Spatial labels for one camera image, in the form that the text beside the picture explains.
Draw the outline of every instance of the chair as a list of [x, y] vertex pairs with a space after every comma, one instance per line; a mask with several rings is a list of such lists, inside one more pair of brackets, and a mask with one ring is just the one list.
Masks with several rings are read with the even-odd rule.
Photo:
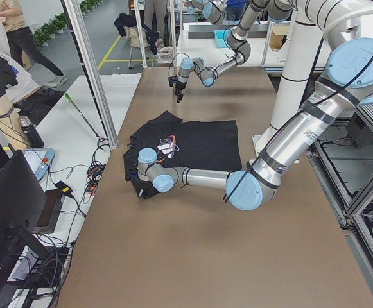
[[[128, 68], [132, 69], [132, 66], [130, 64], [132, 63], [132, 51], [135, 49], [141, 50], [141, 42], [139, 41], [139, 36], [137, 34], [137, 27], [126, 27], [124, 26], [126, 35], [129, 39], [129, 44], [130, 44], [130, 53], [129, 53], [129, 63], [128, 63]], [[143, 38], [143, 46], [145, 50], [150, 50], [149, 43], [146, 39], [146, 31], [145, 29], [142, 29], [142, 38]], [[155, 55], [153, 55], [152, 58], [152, 67], [153, 63], [155, 61]]]

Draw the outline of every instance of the thermos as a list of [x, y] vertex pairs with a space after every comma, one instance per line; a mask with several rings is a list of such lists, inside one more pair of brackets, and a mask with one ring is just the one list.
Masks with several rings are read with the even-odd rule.
[[40, 135], [38, 134], [37, 129], [31, 123], [30, 119], [26, 115], [21, 115], [19, 117], [21, 122], [21, 128], [31, 143], [32, 148], [42, 148], [45, 144]]

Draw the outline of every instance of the black adapter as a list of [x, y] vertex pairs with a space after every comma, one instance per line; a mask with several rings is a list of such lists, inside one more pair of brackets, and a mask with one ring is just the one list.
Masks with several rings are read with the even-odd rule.
[[63, 181], [55, 183], [55, 186], [59, 188], [65, 196], [72, 197], [73, 190], [68, 185], [63, 183]]

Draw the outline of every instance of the computer monitor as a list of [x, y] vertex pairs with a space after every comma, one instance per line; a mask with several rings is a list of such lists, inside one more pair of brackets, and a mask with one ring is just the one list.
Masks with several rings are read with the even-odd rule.
[[0, 292], [25, 245], [40, 259], [51, 255], [31, 233], [45, 201], [45, 192], [17, 151], [0, 171]]

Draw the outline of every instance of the brown table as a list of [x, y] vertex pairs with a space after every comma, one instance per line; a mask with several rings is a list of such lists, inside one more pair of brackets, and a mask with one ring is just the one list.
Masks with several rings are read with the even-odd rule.
[[185, 121], [236, 119], [243, 162], [268, 126], [275, 92], [260, 68], [239, 68], [205, 88], [192, 76], [175, 103], [168, 69], [146, 69], [74, 251], [59, 307], [373, 307], [305, 157], [277, 196], [249, 212], [223, 191], [185, 187], [141, 200], [124, 180], [129, 136], [169, 110]]

